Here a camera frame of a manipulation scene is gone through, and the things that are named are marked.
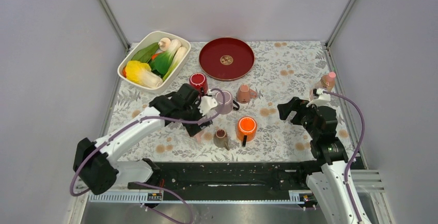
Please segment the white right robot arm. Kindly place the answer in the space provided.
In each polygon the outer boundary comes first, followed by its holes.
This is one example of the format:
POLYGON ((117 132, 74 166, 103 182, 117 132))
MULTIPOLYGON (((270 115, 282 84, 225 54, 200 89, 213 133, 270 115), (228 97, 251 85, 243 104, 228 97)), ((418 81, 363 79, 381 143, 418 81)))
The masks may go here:
POLYGON ((298 186, 310 189, 327 223, 370 223, 350 173, 351 163, 337 137, 337 113, 329 106, 317 106, 293 97, 278 104, 279 117, 302 126, 311 137, 311 153, 316 165, 303 166, 296 175, 298 186))

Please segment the orange mug black handle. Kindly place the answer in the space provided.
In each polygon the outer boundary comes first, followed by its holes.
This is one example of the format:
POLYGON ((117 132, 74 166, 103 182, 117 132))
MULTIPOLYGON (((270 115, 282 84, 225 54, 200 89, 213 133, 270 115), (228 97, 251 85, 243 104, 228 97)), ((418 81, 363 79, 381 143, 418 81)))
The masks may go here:
POLYGON ((237 122, 236 137, 241 142, 243 147, 252 141, 257 132, 257 122, 254 118, 245 116, 237 122))

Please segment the brown small mug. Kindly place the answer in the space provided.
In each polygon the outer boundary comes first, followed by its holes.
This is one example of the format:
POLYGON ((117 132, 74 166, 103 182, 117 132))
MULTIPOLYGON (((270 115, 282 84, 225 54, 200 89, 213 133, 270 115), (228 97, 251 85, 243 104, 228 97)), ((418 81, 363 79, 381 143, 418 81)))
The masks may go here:
POLYGON ((230 150, 229 139, 227 132, 224 129, 217 129, 214 133, 213 142, 218 148, 224 148, 230 150))

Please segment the salmon pink patterned mug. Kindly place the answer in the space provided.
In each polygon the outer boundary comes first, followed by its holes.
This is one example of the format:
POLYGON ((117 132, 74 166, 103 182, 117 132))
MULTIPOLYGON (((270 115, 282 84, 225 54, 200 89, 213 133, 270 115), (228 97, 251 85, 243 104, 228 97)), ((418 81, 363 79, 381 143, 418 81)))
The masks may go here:
POLYGON ((249 85, 242 84, 237 92, 237 101, 241 104, 247 104, 257 97, 257 92, 252 90, 249 85))

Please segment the white green leek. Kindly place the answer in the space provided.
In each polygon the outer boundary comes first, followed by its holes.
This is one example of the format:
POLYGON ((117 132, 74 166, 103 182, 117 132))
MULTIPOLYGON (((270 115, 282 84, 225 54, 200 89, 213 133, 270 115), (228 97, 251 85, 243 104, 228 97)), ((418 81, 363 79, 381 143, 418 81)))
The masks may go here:
POLYGON ((178 66, 180 61, 184 58, 185 54, 187 52, 187 49, 183 46, 179 47, 173 57, 173 61, 167 71, 167 73, 163 76, 162 80, 166 81, 166 79, 170 76, 170 74, 173 72, 173 70, 178 66))

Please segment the red glossy mug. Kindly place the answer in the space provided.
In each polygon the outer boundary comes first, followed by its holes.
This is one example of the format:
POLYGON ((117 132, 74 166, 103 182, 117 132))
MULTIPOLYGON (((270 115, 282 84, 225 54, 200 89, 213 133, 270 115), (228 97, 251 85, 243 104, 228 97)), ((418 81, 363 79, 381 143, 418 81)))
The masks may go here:
POLYGON ((201 96, 208 94, 208 82, 203 73, 194 73, 189 78, 189 84, 194 87, 201 96))

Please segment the white rectangular vegetable tray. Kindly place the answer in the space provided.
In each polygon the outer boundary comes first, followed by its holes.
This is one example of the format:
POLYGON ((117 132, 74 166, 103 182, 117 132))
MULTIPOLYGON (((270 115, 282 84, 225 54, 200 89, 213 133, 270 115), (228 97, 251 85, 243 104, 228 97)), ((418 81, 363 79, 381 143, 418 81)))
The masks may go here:
MULTIPOLYGON (((181 38, 179 36, 176 36, 176 35, 173 35, 173 34, 170 34, 170 33, 166 33, 166 32, 163 32, 163 31, 153 31, 153 32, 149 33, 145 38, 143 38, 143 40, 138 45, 136 45, 133 48, 133 50, 125 57, 125 59, 122 61, 122 63, 118 67, 118 75, 119 75, 119 77, 121 79, 123 79, 123 80, 127 81, 128 83, 130 83, 130 84, 132 84, 132 85, 134 85, 136 87, 139 87, 139 88, 141 88, 141 89, 143 89, 143 90, 145 90, 147 92, 161 93, 170 85, 170 83, 175 79, 175 77, 181 71, 181 69, 183 68, 184 64, 187 61, 188 54, 189 54, 190 50, 191 50, 191 44, 187 40, 185 40, 185 39, 183 39, 183 38, 181 38), (187 52, 186 52, 184 58, 180 61, 178 66, 173 70, 173 72, 166 79, 166 81, 163 81, 163 84, 161 86, 159 86, 159 87, 156 87, 156 88, 144 87, 144 86, 141 86, 139 84, 136 84, 136 83, 133 83, 133 82, 129 81, 126 78, 126 72, 125 72, 125 66, 127 65, 128 61, 130 61, 131 58, 139 50, 146 48, 147 46, 149 46, 152 43, 155 43, 155 42, 158 43, 159 40, 164 38, 164 37, 167 37, 170 40, 173 40, 173 39, 180 40, 182 46, 187 49, 187 52)), ((156 51, 156 53, 162 53, 162 51, 160 49, 158 49, 156 51)), ((155 72, 155 71, 151 71, 151 72, 154 73, 155 75, 159 76, 161 79, 164 76, 164 75, 160 75, 158 72, 155 72)))

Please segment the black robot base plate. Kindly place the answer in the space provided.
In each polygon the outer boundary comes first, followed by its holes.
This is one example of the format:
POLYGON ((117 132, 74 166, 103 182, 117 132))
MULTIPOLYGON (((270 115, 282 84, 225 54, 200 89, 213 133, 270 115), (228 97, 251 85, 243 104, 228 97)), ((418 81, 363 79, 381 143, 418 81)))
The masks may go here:
POLYGON ((307 190, 304 162, 152 162, 147 184, 170 189, 186 201, 281 201, 307 190))

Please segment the dark green leaf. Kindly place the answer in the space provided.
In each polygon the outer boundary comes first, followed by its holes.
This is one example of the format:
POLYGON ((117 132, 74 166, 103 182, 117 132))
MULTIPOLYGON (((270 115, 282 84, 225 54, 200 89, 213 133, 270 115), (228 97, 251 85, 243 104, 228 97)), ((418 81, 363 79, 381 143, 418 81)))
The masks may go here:
POLYGON ((151 60, 151 57, 156 53, 159 49, 159 44, 157 42, 150 44, 144 49, 139 50, 131 60, 139 61, 141 63, 148 63, 151 60))

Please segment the yellow napa cabbage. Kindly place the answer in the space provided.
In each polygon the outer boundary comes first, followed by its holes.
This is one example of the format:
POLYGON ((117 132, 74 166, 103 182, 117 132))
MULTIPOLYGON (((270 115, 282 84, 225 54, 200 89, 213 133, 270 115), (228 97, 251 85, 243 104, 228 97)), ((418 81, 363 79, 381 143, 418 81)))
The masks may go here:
POLYGON ((151 67, 147 63, 130 60, 125 66, 125 72, 129 81, 144 87, 156 88, 163 84, 163 80, 151 72, 151 67))

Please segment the pale pink white mug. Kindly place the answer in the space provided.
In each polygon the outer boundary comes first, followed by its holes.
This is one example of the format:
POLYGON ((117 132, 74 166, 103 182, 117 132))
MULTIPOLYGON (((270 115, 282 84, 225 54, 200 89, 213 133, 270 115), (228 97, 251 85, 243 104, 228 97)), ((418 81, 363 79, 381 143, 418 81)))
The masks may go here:
POLYGON ((200 131, 199 133, 197 133, 196 135, 193 136, 198 144, 200 144, 202 142, 202 136, 203 136, 204 132, 205 131, 202 130, 202 131, 200 131))

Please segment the pink capped bottle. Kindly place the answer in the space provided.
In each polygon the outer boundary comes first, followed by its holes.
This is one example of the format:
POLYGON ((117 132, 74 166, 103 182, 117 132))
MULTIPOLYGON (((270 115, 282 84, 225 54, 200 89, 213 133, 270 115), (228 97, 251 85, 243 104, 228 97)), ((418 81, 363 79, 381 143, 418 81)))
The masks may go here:
POLYGON ((309 99, 314 99, 313 91, 314 89, 322 88, 326 91, 332 91, 334 88, 336 82, 336 73, 335 72, 329 72, 328 74, 323 75, 313 86, 311 86, 309 91, 309 99))

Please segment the lilac mug black handle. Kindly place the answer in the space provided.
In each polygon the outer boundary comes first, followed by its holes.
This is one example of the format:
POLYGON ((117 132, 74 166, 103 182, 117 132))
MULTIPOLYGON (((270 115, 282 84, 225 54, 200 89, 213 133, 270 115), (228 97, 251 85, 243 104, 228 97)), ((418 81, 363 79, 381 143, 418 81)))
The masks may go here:
POLYGON ((232 111, 240 110, 240 105, 234 100, 233 95, 227 90, 222 90, 222 92, 225 97, 223 97, 220 92, 217 92, 214 95, 214 98, 217 101, 215 111, 220 115, 226 115, 232 111))

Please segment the round red lacquer tray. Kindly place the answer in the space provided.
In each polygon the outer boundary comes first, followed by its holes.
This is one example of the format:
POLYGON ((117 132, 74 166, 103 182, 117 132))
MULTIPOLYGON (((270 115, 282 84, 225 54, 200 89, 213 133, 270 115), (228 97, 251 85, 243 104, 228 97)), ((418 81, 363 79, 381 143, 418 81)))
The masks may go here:
POLYGON ((198 57, 201 69, 219 81, 244 77, 255 63, 250 46, 236 38, 217 38, 204 45, 198 57))

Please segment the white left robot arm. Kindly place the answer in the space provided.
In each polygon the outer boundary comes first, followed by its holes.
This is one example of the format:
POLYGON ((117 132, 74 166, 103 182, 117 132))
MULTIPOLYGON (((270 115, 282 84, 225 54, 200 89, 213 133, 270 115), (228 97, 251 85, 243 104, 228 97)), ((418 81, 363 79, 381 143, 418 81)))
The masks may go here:
POLYGON ((78 142, 70 184, 70 194, 76 193, 77 179, 85 185, 84 192, 95 195, 105 193, 115 184, 143 183, 155 188, 160 183, 158 168, 149 159, 120 161, 122 155, 141 140, 170 123, 181 123, 189 136, 194 137, 213 118, 206 115, 219 106, 211 93, 201 93, 190 84, 183 84, 177 91, 155 97, 148 106, 128 123, 94 141, 84 138, 78 142))

